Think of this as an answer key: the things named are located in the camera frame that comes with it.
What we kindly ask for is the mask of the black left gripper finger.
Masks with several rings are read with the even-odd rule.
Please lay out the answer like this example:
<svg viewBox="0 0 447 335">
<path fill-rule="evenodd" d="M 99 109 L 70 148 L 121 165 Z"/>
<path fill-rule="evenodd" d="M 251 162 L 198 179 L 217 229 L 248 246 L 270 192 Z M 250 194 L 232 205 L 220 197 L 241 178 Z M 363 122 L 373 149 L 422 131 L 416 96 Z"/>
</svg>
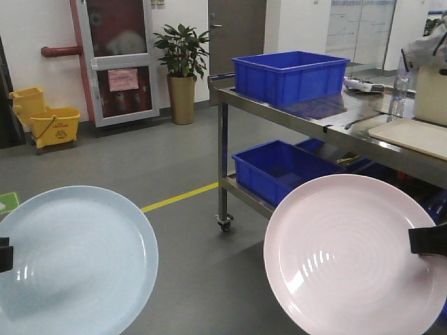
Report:
<svg viewBox="0 0 447 335">
<path fill-rule="evenodd" d="M 4 273 L 13 268 L 13 246 L 8 237 L 0 238 L 0 272 Z"/>
</svg>

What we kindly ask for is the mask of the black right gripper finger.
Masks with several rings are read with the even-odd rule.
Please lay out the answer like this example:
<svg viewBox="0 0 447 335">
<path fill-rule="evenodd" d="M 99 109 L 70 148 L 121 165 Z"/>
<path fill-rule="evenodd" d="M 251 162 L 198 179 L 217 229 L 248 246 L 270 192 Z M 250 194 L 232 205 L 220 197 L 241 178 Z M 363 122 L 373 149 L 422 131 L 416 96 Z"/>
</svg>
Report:
<svg viewBox="0 0 447 335">
<path fill-rule="evenodd" d="M 409 229 L 410 250 L 418 255 L 446 255 L 446 225 Z"/>
</svg>

